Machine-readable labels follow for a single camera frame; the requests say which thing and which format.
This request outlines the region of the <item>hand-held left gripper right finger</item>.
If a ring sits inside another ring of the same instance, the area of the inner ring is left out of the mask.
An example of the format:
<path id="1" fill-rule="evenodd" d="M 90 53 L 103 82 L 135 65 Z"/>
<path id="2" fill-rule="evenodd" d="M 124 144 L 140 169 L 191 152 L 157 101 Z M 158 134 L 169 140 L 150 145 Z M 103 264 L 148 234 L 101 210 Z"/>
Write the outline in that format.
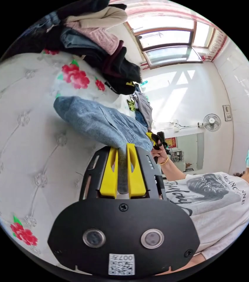
<path id="1" fill-rule="evenodd" d="M 127 144 L 127 174 L 129 198 L 141 198 L 146 195 L 146 187 L 142 176 L 141 163 L 134 144 Z"/>

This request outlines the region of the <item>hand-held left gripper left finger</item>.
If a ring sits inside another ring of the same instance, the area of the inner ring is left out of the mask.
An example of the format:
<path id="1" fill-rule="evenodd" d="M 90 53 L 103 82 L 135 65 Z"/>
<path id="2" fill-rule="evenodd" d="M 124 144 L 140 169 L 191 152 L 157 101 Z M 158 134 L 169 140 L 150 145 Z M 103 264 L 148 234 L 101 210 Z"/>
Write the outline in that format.
<path id="1" fill-rule="evenodd" d="M 118 150 L 110 147 L 100 186 L 100 195 L 106 198 L 117 198 L 118 188 Z"/>

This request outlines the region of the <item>person's right hand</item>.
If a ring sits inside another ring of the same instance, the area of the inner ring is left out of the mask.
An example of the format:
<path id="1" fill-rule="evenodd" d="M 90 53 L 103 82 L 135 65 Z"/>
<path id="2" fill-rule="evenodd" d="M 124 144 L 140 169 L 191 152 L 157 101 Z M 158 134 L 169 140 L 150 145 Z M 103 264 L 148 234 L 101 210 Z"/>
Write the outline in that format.
<path id="1" fill-rule="evenodd" d="M 159 165 L 166 164 L 169 160 L 169 157 L 163 145 L 158 145 L 156 146 L 156 148 L 153 148 L 151 154 L 153 158 L 157 159 L 157 164 Z"/>

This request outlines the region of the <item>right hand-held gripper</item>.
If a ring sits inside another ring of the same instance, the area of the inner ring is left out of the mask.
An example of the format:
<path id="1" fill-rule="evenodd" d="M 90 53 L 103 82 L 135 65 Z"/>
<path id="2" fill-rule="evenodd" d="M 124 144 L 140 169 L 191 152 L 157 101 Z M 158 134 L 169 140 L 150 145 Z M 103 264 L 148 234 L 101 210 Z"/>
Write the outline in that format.
<path id="1" fill-rule="evenodd" d="M 146 136 L 151 140 L 151 142 L 153 143 L 153 148 L 156 148 L 156 146 L 158 145 L 163 145 L 166 151 L 166 143 L 160 138 L 160 136 L 151 133 L 151 132 L 147 132 Z"/>

